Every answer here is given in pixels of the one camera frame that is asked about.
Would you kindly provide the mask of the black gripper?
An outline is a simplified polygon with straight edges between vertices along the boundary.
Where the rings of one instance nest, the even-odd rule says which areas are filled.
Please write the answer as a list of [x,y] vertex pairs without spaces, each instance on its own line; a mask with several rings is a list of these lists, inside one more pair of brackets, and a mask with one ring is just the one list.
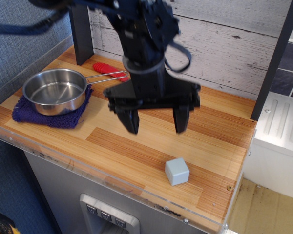
[[105,89],[104,96],[127,131],[138,134],[140,119],[137,109],[173,108],[176,133],[184,132],[190,110],[200,106],[200,86],[174,78],[166,71],[164,62],[153,66],[124,62],[124,67],[131,79]]

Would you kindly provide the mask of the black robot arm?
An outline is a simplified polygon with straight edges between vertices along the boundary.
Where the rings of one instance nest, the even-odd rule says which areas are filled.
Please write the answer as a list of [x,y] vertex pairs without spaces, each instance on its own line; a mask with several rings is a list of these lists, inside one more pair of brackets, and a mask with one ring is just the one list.
[[171,108],[176,132],[187,129],[190,112],[200,104],[200,86],[167,72],[168,46],[190,57],[190,52],[173,40],[179,26],[168,4],[161,0],[35,0],[33,4],[55,10],[85,5],[107,16],[119,36],[123,65],[131,78],[105,89],[104,96],[129,132],[138,132],[138,110],[155,108]]

